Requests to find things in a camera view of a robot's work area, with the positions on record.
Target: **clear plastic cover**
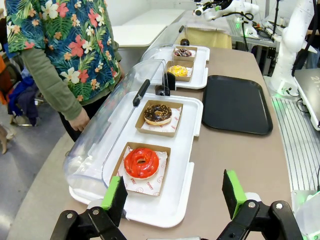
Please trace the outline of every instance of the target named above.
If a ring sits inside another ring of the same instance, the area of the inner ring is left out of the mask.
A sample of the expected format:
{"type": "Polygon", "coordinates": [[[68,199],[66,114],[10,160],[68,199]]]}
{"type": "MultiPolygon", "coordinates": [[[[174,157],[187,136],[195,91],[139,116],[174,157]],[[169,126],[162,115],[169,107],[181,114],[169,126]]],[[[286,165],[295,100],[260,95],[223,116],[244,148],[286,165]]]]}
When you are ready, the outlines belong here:
{"type": "MultiPolygon", "coordinates": [[[[136,95],[133,93],[139,91],[145,80],[162,79],[166,72],[165,68],[166,63],[161,59],[151,59],[138,63],[116,86],[91,119],[67,155],[63,166],[67,182],[77,196],[91,201],[104,196],[106,186],[102,180],[103,165],[108,160],[134,109],[132,104],[132,109],[123,111],[119,103],[123,98],[132,98],[131,101],[133,101],[136,95]],[[156,76],[159,69],[162,75],[156,76]],[[121,127],[110,127],[113,123],[119,123],[119,121],[123,121],[121,127]]],[[[147,93],[155,94],[155,90],[155,86],[150,85],[147,93]]]]}

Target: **hand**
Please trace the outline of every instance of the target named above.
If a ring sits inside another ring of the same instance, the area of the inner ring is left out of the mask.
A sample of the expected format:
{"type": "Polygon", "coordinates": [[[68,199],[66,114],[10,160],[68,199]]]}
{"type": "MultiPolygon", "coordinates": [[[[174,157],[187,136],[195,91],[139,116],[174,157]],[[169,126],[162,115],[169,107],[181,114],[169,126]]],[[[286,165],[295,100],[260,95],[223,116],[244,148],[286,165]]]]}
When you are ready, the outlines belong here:
{"type": "Polygon", "coordinates": [[[121,71],[121,77],[120,77],[120,81],[122,80],[122,79],[124,79],[125,78],[125,70],[123,69],[123,67],[121,66],[121,64],[120,63],[118,63],[118,65],[119,65],[119,69],[120,69],[120,71],[121,71]]]}
{"type": "Polygon", "coordinates": [[[82,132],[85,129],[85,127],[89,122],[90,122],[90,118],[88,117],[88,114],[84,108],[82,108],[77,118],[69,121],[71,127],[75,131],[80,131],[80,132],[82,132]]]}

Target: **hawaiian shirt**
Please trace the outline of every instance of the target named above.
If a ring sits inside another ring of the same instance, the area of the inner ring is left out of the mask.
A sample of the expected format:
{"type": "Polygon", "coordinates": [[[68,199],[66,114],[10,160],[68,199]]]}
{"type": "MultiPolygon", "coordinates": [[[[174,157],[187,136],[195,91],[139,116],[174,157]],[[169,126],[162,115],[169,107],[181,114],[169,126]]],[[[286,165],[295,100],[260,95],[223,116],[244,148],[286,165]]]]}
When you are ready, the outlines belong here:
{"type": "Polygon", "coordinates": [[[9,51],[44,49],[78,101],[90,100],[119,77],[106,7],[104,0],[6,0],[9,51]]]}

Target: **red frosted donut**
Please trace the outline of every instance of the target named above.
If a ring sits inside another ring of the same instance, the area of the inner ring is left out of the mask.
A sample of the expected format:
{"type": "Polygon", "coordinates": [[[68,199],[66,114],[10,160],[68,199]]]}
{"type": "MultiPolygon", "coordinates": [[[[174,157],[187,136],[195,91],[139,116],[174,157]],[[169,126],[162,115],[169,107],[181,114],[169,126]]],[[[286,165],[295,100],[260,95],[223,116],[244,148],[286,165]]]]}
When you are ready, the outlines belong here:
{"type": "Polygon", "coordinates": [[[132,150],[124,159],[126,173],[135,179],[147,179],[153,176],[159,167],[159,158],[149,148],[132,150]]]}

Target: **chocolate frosted donut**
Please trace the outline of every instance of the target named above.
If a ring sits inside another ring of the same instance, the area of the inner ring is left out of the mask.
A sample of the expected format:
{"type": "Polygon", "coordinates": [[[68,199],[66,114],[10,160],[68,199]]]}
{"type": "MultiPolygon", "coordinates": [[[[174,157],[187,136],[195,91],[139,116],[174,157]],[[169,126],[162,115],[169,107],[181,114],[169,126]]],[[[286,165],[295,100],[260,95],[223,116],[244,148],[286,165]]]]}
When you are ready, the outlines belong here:
{"type": "Polygon", "coordinates": [[[176,55],[178,57],[191,57],[192,53],[188,49],[181,48],[181,49],[174,51],[174,55],[176,55]]]}
{"type": "Polygon", "coordinates": [[[163,105],[151,105],[144,111],[144,119],[146,123],[154,126],[162,126],[171,122],[171,108],[163,105]]]}

